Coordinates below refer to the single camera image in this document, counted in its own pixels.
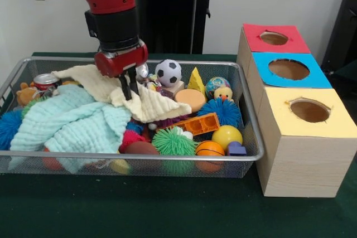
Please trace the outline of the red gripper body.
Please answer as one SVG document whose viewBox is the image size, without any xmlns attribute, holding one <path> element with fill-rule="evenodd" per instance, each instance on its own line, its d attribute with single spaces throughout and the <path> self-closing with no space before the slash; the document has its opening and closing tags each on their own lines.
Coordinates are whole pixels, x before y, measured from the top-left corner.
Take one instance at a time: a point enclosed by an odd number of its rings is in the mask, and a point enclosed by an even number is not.
<svg viewBox="0 0 357 238">
<path fill-rule="evenodd" d="M 148 59 L 146 44 L 139 40 L 139 44 L 123 51 L 97 52 L 94 61 L 103 76 L 116 77 L 131 67 L 143 65 Z"/>
</svg>

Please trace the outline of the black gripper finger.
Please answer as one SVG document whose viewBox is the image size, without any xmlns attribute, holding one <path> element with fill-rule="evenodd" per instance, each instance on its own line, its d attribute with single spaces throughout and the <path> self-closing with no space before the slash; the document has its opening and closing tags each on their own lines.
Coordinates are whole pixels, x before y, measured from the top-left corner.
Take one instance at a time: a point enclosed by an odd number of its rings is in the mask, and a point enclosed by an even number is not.
<svg viewBox="0 0 357 238">
<path fill-rule="evenodd" d="M 122 88 L 122 91 L 123 91 L 123 94 L 125 96 L 126 101 L 131 100 L 132 99 L 131 89 L 130 89 L 128 83 L 127 83 L 127 79 L 125 77 L 125 74 L 121 74 L 118 77 L 119 77 L 121 88 Z"/>
<path fill-rule="evenodd" d="M 138 95 L 138 87 L 137 87 L 137 72 L 136 72 L 136 67 L 133 66 L 128 69 L 128 75 L 129 75 L 129 87 L 130 89 Z"/>
</svg>

